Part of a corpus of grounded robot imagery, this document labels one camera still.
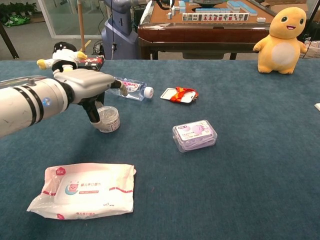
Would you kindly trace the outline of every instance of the white belly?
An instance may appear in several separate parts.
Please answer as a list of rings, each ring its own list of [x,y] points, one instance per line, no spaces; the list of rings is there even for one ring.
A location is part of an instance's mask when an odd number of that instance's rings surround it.
[[[272,49],[272,61],[279,65],[288,65],[295,60],[295,48],[287,42],[278,43]]]

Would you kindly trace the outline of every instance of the mahjong table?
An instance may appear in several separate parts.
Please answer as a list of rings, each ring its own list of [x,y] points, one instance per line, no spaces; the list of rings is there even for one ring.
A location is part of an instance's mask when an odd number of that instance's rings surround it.
[[[142,59],[158,58],[158,52],[183,56],[252,53],[254,45],[269,34],[276,13],[253,0],[229,0],[207,8],[178,1],[162,10],[155,1],[145,8],[138,26]]]

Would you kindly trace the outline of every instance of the penguin plush toy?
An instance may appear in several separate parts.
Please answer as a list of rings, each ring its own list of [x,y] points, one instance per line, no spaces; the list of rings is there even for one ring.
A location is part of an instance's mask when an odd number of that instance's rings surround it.
[[[51,68],[53,74],[56,74],[77,69],[80,59],[87,58],[88,56],[77,51],[74,45],[60,41],[54,45],[51,59],[39,59],[36,64],[43,70]]]
[[[292,74],[300,53],[306,53],[305,44],[297,40],[306,25],[306,13],[298,7],[281,10],[272,20],[269,35],[253,48],[258,51],[258,71]]]

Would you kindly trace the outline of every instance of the brown table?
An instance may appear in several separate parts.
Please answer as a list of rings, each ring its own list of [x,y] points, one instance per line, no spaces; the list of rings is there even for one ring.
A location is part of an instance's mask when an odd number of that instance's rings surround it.
[[[257,11],[248,21],[183,21],[183,14],[176,12],[168,19],[169,10],[162,10],[154,1],[149,2],[138,26],[138,41],[142,59],[157,59],[158,52],[187,54],[225,54],[236,59],[237,53],[252,53],[254,45],[269,34],[269,27],[276,15],[253,0],[243,3]],[[186,13],[196,13],[200,7],[185,3]],[[227,8],[227,3],[215,8]],[[266,18],[257,22],[257,17]]]
[[[18,53],[17,53],[14,45],[12,44],[12,42],[11,42],[11,40],[10,40],[10,38],[9,38],[9,36],[8,36],[6,30],[1,22],[0,22],[0,35],[2,36],[2,38],[3,38],[6,46],[8,47],[12,57],[14,59],[18,59],[19,58]]]

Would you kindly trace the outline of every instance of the plastic water bottle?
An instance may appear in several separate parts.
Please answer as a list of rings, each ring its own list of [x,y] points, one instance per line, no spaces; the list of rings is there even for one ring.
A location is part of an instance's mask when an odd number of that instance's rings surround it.
[[[107,93],[112,93],[127,99],[135,99],[139,101],[142,101],[144,98],[151,99],[154,95],[154,89],[150,86],[147,86],[145,82],[121,77],[116,77],[115,79],[121,81],[125,85],[128,95],[123,96],[119,88],[110,88],[106,91]]]

